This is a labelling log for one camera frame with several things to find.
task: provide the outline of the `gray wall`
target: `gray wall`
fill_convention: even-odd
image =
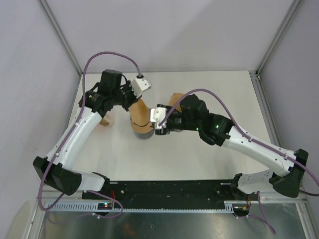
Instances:
[[[293,0],[48,0],[82,69],[99,51],[144,72],[255,70]],[[133,72],[118,57],[89,71]]]
[[[305,0],[278,49],[266,66],[262,81],[281,142],[310,154],[308,167],[319,177],[319,1]],[[309,175],[307,191],[319,192]],[[319,224],[319,198],[309,197]]]
[[[35,203],[40,180],[32,162],[61,137],[79,77],[37,1],[2,0],[0,32],[0,238],[4,238],[20,207],[28,200]]]

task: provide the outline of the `white cable tray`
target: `white cable tray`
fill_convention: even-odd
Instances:
[[[50,211],[53,212],[119,212],[120,209],[98,210],[102,202],[59,202]],[[231,203],[225,203],[225,209],[124,209],[126,213],[234,213]]]

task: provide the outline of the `cardboard tube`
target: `cardboard tube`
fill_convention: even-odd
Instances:
[[[183,93],[174,93],[171,97],[170,100],[168,102],[169,106],[173,106],[175,105],[175,103],[183,96]],[[181,112],[181,108],[180,105],[178,105],[178,107],[176,107],[176,109]]]
[[[149,108],[139,99],[130,108],[131,127],[137,138],[147,139],[154,134],[152,123],[149,122]]]

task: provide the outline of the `white table surface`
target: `white table surface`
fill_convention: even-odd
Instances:
[[[133,79],[136,74],[125,74]],[[195,88],[215,92],[227,105],[238,123],[255,136],[270,142],[259,104],[247,71],[145,73],[152,88],[143,95],[149,108],[168,104],[173,93]],[[100,81],[101,74],[86,76],[86,90]],[[82,95],[80,84],[71,118]],[[210,112],[226,115],[215,98],[197,93]],[[210,146],[197,132],[172,132],[137,139],[130,126],[129,113],[120,106],[108,113],[114,117],[111,128],[97,125],[82,147],[74,170],[99,172],[111,180],[199,180],[228,179],[236,173],[266,170],[259,162],[230,149]]]

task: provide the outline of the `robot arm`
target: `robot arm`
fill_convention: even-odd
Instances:
[[[298,196],[304,170],[270,148],[279,150],[303,165],[308,158],[307,152],[302,149],[293,152],[279,148],[241,128],[249,136],[250,139],[247,139],[230,119],[210,113],[205,102],[196,95],[187,96],[180,102],[180,107],[181,112],[173,111],[162,125],[160,122],[171,107],[158,105],[156,109],[150,110],[150,121],[154,123],[155,134],[165,135],[175,130],[198,131],[199,137],[206,143],[231,148],[269,168],[267,171],[254,174],[237,174],[234,183],[241,192],[251,194],[256,191],[271,191],[273,188],[288,197]],[[253,139],[262,142],[266,147]]]
[[[76,116],[54,148],[45,158],[36,157],[33,166],[40,178],[49,162],[56,157],[46,177],[47,185],[66,195],[72,195],[76,191],[101,190],[105,182],[104,177],[97,173],[76,172],[72,170],[72,167],[87,137],[107,111],[116,105],[128,111],[129,107],[142,96],[142,93],[151,88],[151,83],[144,77],[136,78],[133,81],[126,80],[126,83],[121,85],[122,76],[122,73],[118,71],[104,71],[101,82],[85,94],[86,101],[80,120],[77,122],[82,100],[79,102]]]

